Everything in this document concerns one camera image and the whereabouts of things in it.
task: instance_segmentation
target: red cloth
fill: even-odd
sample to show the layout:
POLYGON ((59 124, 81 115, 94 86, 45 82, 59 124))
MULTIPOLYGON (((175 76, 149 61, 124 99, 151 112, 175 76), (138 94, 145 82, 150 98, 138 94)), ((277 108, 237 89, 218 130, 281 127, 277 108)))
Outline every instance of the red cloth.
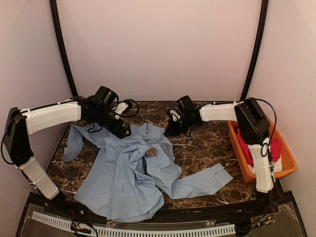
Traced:
MULTIPOLYGON (((241 134, 240 134, 239 129, 237 131, 237 139, 239 141, 239 144, 240 144, 240 147, 242 149, 243 155, 246 158, 247 164, 250 164, 251 166, 253 166, 253 161, 252 161, 252 156, 251 156, 250 149, 248 148, 248 145, 245 144, 245 142, 241 138, 241 134)), ((280 159, 280 156, 281 156, 280 148, 281 148, 280 141, 275 139, 275 138, 272 139, 272 141, 271 141, 271 153, 272 153, 272 159, 273 159, 274 162, 277 162, 278 159, 280 159)))

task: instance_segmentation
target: pink wall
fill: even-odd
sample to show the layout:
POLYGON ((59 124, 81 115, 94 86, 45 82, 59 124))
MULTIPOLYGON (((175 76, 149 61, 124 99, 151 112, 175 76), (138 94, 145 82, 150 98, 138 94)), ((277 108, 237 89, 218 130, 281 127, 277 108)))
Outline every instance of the pink wall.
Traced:
POLYGON ((294 193, 308 236, 316 237, 315 1, 270 1, 250 96, 276 109, 277 127, 298 165, 282 183, 294 193))
MULTIPOLYGON (((0 134, 10 108, 32 108, 71 96, 60 59, 49 1, 0 2, 0 134)), ((64 126, 31 137, 32 149, 46 167, 64 126)), ((0 160, 0 232, 13 237, 32 190, 14 166, 0 160)))
POLYGON ((121 98, 238 99, 260 0, 59 1, 79 93, 121 98))

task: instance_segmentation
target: wrinkled fabric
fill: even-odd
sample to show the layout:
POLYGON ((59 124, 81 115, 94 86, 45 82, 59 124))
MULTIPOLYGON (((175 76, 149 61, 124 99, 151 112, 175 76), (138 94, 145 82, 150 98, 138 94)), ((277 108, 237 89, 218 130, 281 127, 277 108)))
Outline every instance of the wrinkled fabric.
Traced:
POLYGON ((82 137, 100 148, 75 199, 109 220, 138 222, 152 218, 164 204, 159 189, 172 199, 194 198, 213 195, 233 179, 220 164, 178 179, 181 168, 174 163, 172 144, 164 137, 163 128, 148 123, 131 125, 132 135, 123 139, 106 129, 89 133, 91 128, 71 128, 63 160, 78 156, 82 137), (152 147, 157 153, 146 157, 145 152, 152 147))

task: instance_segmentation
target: marble surface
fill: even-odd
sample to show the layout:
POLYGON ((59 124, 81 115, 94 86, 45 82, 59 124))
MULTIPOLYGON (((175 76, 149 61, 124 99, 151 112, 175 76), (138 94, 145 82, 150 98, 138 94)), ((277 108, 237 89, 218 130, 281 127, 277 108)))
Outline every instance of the marble surface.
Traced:
MULTIPOLYGON (((139 102, 137 116, 124 119, 134 125, 145 122, 166 128, 168 116, 165 111, 174 108, 174 102, 139 102)), ((84 121, 74 123, 84 126, 84 121)), ((93 166, 99 149, 84 141, 82 152, 70 162, 63 162, 64 148, 70 126, 57 147, 55 156, 47 170, 53 182, 64 192, 67 200, 75 201, 74 194, 87 177, 93 166)), ((212 196, 172 200, 164 194, 163 208, 180 209, 224 205, 255 199, 255 183, 243 180, 237 158, 228 136, 228 124, 225 121, 213 121, 196 126, 190 138, 185 135, 169 137, 173 144, 175 163, 182 168, 180 178, 197 173, 207 167, 220 163, 234 178, 229 184, 212 196)))

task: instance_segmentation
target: orange tray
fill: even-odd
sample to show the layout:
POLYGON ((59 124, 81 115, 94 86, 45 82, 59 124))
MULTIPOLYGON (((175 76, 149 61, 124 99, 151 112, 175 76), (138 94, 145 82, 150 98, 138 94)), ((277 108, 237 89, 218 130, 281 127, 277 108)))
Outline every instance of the orange tray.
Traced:
MULTIPOLYGON (((256 181, 256 175, 251 173, 251 171, 248 168, 245 156, 243 155, 242 149, 240 147, 239 141, 237 139, 237 135, 235 134, 234 128, 238 126, 237 122, 233 121, 228 121, 228 126, 229 126, 229 137, 231 139, 231 142, 233 144, 233 148, 236 154, 236 157, 238 159, 238 163, 243 175, 243 179, 247 183, 255 182, 256 181)), ((274 124, 270 121, 270 132, 272 132, 274 124)), ((283 170, 280 172, 275 172, 275 178, 279 179, 282 178, 288 174, 293 173, 296 170, 296 162, 294 160, 294 157, 287 147, 285 141, 283 140, 281 134, 279 131, 276 129, 275 133, 273 135, 273 138, 276 138, 280 141, 281 143, 281 155, 282 155, 282 166, 283 170)))

